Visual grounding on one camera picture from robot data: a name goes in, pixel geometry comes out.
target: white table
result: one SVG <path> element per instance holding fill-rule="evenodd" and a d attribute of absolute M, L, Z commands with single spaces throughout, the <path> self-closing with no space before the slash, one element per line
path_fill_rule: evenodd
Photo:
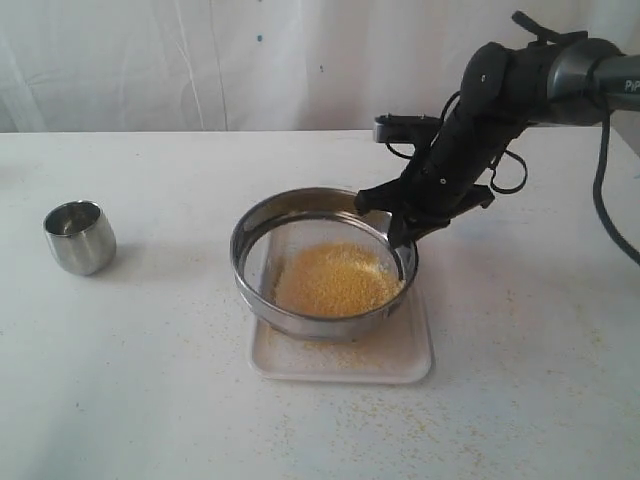
<path fill-rule="evenodd" d="M 527 187 L 420 242 L 437 357 L 425 381 L 249 369 L 233 225 L 282 190 L 395 177 L 403 161 L 370 138 L 0 136 L 1 477 L 637 479 L 640 269 L 592 206 L 597 128 L 526 132 L 513 147 Z M 635 245 L 639 173 L 613 134 L 605 201 Z M 96 277 L 62 271 L 42 233 L 78 198 L 118 239 Z"/>

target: sieve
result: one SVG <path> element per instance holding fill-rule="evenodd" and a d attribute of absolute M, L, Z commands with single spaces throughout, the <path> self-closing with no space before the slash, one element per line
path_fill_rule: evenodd
<path fill-rule="evenodd" d="M 331 188 L 291 190 L 251 208 L 231 236 L 236 284 L 251 311 L 274 329 L 313 341 L 355 341 L 378 327 L 402 303 L 418 269 L 415 243 L 392 248 L 387 240 L 391 214 L 358 215 L 356 194 Z M 280 308 L 274 289 L 287 259 L 326 242 L 349 242 L 373 252 L 382 268 L 403 286 L 387 303 L 348 317 L 315 317 Z"/>

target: white tray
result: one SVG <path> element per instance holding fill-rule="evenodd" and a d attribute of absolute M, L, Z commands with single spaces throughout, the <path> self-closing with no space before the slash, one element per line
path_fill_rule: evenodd
<path fill-rule="evenodd" d="M 294 340 L 256 319 L 251 330 L 249 364 L 263 377 L 276 380 L 417 382 L 432 365 L 429 325 L 419 285 L 416 281 L 402 305 L 379 329 L 356 343 Z"/>

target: stainless steel cup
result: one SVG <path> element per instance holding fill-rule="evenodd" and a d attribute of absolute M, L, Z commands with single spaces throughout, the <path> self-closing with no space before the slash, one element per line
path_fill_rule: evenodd
<path fill-rule="evenodd" d="M 86 200 L 65 203 L 44 220 L 51 253 L 67 272 L 91 275 L 116 253 L 116 238 L 102 209 Z"/>

